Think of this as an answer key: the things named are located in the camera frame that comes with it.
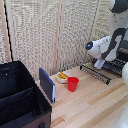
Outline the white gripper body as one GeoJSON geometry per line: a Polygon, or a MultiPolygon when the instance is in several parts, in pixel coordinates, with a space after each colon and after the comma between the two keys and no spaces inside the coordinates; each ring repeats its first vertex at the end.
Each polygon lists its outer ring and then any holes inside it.
{"type": "Polygon", "coordinates": [[[104,60],[98,59],[98,60],[95,62],[94,67],[95,67],[96,69],[101,69],[101,68],[103,67],[104,63],[105,63],[104,60]]]}

